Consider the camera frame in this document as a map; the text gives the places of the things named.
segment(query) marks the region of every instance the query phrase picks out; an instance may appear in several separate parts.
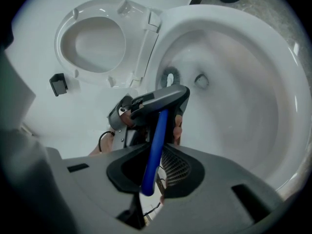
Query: black wall mount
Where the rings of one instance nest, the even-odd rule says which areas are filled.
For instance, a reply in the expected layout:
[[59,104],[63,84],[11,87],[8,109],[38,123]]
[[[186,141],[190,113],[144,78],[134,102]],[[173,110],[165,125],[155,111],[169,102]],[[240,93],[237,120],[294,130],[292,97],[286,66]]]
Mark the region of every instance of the black wall mount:
[[68,90],[68,87],[63,73],[53,75],[50,79],[50,84],[55,96],[67,93],[66,90]]

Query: black cable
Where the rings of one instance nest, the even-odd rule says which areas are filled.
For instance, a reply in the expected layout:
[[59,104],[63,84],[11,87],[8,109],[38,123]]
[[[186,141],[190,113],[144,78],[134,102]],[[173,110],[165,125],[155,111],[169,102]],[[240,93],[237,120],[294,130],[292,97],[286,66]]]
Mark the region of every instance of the black cable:
[[150,211],[147,212],[147,213],[144,213],[143,216],[146,216],[146,215],[148,215],[149,213],[152,213],[152,212],[153,212],[154,210],[156,210],[159,206],[160,206],[160,202],[157,204],[157,206],[156,206],[154,209],[150,210]]
[[105,133],[101,134],[101,136],[99,137],[98,139],[98,149],[99,149],[99,152],[102,153],[102,149],[101,149],[101,139],[102,137],[105,135],[105,134],[108,134],[110,133],[112,136],[115,136],[115,134],[112,132],[112,131],[106,131]]

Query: toilet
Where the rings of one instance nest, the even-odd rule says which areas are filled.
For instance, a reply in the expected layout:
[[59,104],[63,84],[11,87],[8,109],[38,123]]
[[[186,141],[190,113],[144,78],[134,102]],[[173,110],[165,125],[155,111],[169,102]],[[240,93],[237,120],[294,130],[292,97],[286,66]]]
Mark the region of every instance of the toilet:
[[[181,145],[234,160],[283,190],[307,153],[312,103],[286,41],[245,12],[213,5],[158,11],[93,0],[60,23],[55,51],[67,73],[109,88],[159,89],[174,66],[191,96]],[[204,74],[206,90],[194,87]]]

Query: toilet seat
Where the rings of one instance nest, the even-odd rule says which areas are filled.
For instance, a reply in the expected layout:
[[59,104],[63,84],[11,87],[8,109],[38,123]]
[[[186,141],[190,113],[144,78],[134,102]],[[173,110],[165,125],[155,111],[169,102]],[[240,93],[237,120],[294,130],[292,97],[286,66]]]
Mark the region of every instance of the toilet seat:
[[137,87],[158,37],[157,12],[128,0],[86,2],[68,13],[57,29],[58,60],[79,80]]

